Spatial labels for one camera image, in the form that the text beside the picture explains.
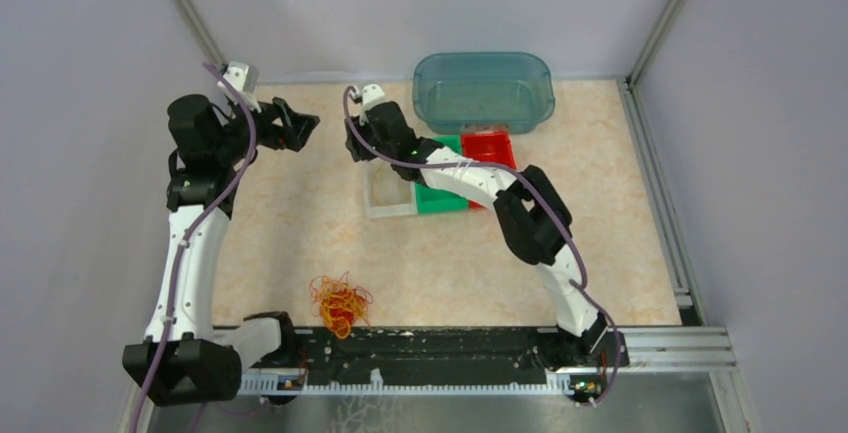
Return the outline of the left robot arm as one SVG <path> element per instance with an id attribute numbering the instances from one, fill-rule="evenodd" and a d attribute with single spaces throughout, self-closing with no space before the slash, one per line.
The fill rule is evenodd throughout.
<path id="1" fill-rule="evenodd" d="M 176 148 L 168 158 L 166 190 L 169 246 L 152 319 L 139 344 L 123 351 L 122 365 L 159 407 L 233 399 L 242 375 L 267 359 L 292 364 L 300 341 L 283 311 L 252 314 L 221 338 L 215 336 L 212 303 L 220 250 L 237 193 L 236 166 L 258 146 L 300 151 L 319 117 L 294 111 L 282 98 L 221 120 L 202 94 L 167 108 Z"/>

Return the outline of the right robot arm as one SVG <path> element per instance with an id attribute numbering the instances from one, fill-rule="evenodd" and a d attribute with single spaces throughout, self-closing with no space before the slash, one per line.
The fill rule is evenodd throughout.
<path id="1" fill-rule="evenodd" d="M 385 101 L 344 115 L 346 146 L 354 161 L 380 159 L 403 180 L 447 191 L 491 211 L 509 251 L 540 274 L 565 334 L 563 351 L 590 364 L 610 338 L 609 365 L 618 370 L 624 342 L 610 313 L 587 291 L 588 271 L 570 230 L 572 217 L 544 171 L 522 171 L 465 157 L 443 142 L 418 135 L 400 107 Z"/>

